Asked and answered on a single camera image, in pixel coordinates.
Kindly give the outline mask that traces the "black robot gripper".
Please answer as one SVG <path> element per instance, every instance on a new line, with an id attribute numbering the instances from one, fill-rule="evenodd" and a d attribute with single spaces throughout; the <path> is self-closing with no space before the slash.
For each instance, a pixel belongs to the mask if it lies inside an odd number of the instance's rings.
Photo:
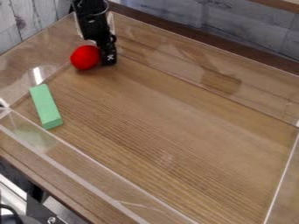
<path id="1" fill-rule="evenodd" d="M 118 38 L 108 25 L 108 0 L 72 0 L 72 9 L 82 37 L 104 44 L 99 47 L 102 65 L 115 65 L 118 49 L 114 43 Z"/>

